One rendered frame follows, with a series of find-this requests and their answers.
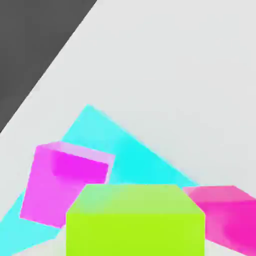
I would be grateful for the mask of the small magenta cube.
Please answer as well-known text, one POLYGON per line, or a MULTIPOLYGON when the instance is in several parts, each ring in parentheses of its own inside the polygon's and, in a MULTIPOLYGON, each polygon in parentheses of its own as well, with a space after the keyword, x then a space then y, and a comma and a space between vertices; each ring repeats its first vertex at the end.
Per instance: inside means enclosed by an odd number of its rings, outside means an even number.
POLYGON ((88 184, 105 184, 115 155, 56 141, 36 147, 20 218, 61 228, 88 184))

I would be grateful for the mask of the small lime green cube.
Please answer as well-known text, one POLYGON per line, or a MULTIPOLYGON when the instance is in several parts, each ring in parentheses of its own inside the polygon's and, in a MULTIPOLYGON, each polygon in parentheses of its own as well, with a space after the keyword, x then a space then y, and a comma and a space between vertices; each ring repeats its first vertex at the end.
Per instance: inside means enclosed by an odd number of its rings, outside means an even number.
POLYGON ((205 256, 205 214, 176 185, 90 184, 66 214, 66 256, 205 256))

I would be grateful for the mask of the small hot pink cube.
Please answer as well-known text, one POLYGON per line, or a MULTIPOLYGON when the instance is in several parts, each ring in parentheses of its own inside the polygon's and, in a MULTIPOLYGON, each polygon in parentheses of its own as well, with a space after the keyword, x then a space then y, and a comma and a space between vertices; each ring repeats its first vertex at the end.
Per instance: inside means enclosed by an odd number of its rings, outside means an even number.
POLYGON ((205 238, 256 256, 256 198, 236 186, 184 187, 205 214, 205 238))

